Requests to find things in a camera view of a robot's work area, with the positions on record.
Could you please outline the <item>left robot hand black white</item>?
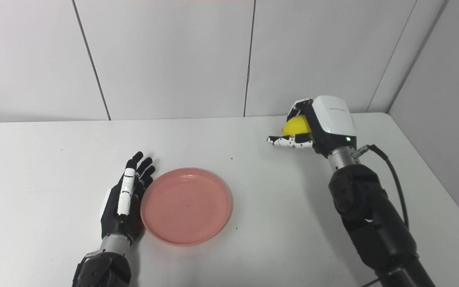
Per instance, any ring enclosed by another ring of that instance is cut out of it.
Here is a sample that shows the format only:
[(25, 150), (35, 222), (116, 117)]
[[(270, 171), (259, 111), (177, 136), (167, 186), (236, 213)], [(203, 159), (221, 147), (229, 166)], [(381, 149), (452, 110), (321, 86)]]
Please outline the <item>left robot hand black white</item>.
[[(153, 159), (144, 157), (143, 152), (139, 151), (127, 161), (126, 169), (132, 169), (133, 177), (123, 173), (118, 183), (113, 186), (107, 196), (106, 205), (101, 215), (101, 237), (119, 234), (125, 236), (130, 244), (142, 235), (144, 225), (140, 216), (142, 198), (146, 189), (153, 183)], [(120, 194), (122, 192), (122, 183), (126, 180), (127, 191), (129, 191), (129, 213), (119, 214), (117, 209), (120, 204)]]

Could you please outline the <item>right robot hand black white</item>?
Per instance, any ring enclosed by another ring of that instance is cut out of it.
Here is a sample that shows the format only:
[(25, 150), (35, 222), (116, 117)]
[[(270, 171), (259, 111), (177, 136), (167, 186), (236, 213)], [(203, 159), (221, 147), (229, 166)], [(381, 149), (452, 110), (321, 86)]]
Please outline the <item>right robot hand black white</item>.
[(268, 136), (267, 142), (280, 147), (313, 149), (329, 158), (339, 148), (357, 149), (357, 129), (343, 99), (318, 96), (294, 102), (282, 136)]

